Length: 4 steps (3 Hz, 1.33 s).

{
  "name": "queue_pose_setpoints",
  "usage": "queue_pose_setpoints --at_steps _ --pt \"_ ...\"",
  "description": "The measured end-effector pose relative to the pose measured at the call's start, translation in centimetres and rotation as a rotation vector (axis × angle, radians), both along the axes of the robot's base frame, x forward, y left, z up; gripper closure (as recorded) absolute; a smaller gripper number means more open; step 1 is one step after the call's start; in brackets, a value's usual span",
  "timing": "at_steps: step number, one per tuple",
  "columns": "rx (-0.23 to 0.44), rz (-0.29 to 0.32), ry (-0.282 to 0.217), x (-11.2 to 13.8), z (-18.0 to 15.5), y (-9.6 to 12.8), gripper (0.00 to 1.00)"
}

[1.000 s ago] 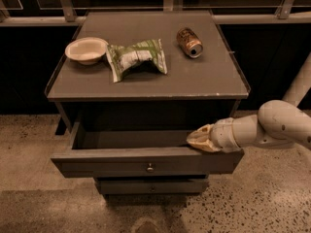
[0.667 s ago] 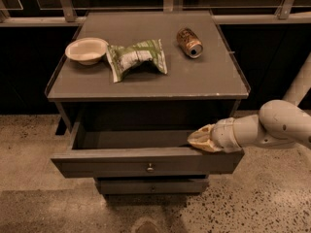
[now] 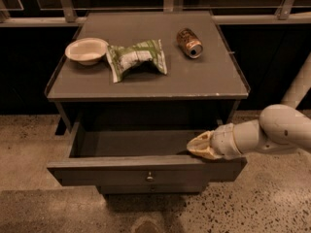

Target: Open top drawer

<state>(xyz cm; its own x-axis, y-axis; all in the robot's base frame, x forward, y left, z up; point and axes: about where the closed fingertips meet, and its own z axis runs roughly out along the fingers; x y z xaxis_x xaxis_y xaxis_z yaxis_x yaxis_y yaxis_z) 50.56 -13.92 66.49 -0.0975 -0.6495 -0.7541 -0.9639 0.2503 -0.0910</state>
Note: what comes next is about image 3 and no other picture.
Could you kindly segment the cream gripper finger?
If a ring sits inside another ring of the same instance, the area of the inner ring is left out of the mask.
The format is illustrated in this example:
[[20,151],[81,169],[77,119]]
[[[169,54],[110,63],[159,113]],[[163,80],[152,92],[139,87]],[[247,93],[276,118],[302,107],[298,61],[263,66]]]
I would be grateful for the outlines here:
[[187,150],[196,156],[212,159],[213,155],[210,147],[210,140],[212,136],[212,131],[205,131],[201,133],[187,143]]

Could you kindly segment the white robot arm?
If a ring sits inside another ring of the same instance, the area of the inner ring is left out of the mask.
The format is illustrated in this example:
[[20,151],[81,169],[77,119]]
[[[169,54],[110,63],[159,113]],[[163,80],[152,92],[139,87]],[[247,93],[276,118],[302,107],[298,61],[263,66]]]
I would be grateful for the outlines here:
[[311,151],[311,119],[296,108],[311,88],[308,55],[280,104],[264,108],[258,119],[225,124],[205,131],[187,144],[187,150],[206,159],[235,159],[248,153],[285,154]]

